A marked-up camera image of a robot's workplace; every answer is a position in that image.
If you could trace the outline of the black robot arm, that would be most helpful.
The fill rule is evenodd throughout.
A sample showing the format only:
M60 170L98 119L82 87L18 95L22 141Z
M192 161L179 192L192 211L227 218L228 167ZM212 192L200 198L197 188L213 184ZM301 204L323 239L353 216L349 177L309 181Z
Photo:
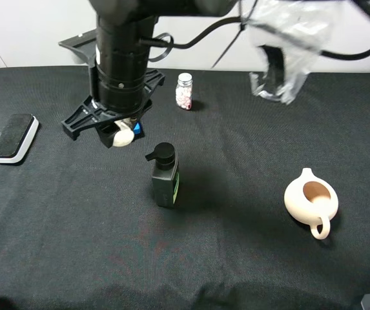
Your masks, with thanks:
M227 17L235 1L91 1L96 28L59 42L88 65L90 92L86 100L62 122L63 130L77 140L84 130L96 129L108 148L125 127L133 129L152 106L151 96L165 76L149 69L152 47L188 49L222 25L237 23ZM220 21L193 39L177 45L153 35L160 17L219 17Z

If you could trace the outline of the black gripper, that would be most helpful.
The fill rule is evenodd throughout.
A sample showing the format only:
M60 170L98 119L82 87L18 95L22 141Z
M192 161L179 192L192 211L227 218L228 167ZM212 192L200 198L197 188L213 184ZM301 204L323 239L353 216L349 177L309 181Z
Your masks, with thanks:
M139 123L145 113L152 108L151 95L158 86L164 84L164 81L165 76L158 70L146 72L143 102L132 113L114 112L89 96L69 118L61 122L63 130L75 141L81 132L94 128L102 144L109 149L113 147L114 136L120 130L115 121L129 118L132 125Z

